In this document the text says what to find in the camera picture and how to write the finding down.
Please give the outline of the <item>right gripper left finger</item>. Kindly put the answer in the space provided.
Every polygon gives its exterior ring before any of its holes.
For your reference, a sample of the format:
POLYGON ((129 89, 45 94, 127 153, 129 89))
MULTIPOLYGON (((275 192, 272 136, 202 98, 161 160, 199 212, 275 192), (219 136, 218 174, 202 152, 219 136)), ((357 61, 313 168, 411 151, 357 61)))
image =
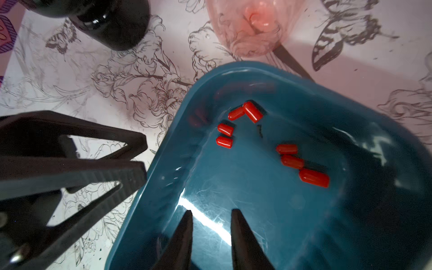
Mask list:
POLYGON ((168 246, 152 270, 189 270, 193 237, 192 211, 187 210, 168 246))

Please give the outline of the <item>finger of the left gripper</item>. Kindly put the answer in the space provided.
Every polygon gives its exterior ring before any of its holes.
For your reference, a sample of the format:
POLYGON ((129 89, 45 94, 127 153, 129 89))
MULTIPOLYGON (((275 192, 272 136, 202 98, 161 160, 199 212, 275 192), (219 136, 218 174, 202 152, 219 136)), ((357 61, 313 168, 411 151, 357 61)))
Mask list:
POLYGON ((1 117, 1 165, 128 165, 147 149, 146 136, 53 111, 1 117), (79 159, 72 137, 125 143, 99 159, 79 159))
POLYGON ((1 269, 44 270, 100 219, 147 182, 142 162, 128 160, 36 159, 17 168, 3 158, 1 173, 1 269), (47 226, 61 189, 117 182, 56 226, 47 226))

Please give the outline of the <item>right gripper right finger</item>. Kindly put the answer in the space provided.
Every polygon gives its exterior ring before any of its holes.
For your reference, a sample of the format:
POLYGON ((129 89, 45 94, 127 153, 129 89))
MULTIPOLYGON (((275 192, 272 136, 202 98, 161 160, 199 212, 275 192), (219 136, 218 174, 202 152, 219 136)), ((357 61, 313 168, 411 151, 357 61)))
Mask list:
POLYGON ((239 209, 231 212, 231 245, 234 270, 274 270, 239 209))

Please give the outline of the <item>teal plastic storage box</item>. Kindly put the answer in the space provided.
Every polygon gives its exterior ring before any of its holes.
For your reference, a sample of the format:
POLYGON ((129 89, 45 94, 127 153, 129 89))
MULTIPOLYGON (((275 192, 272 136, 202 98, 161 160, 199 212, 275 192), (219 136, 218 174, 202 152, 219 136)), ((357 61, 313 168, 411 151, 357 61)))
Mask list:
POLYGON ((189 90, 107 258, 108 270, 148 270, 185 211, 192 269, 230 270, 239 209, 278 270, 422 270, 432 258, 432 157, 392 119, 258 62, 220 66, 189 90), (251 101, 258 123, 228 113, 251 101), (219 124, 234 127, 231 137, 219 124), (231 149, 219 136, 233 139, 231 149), (303 182, 276 147, 298 146, 303 182))

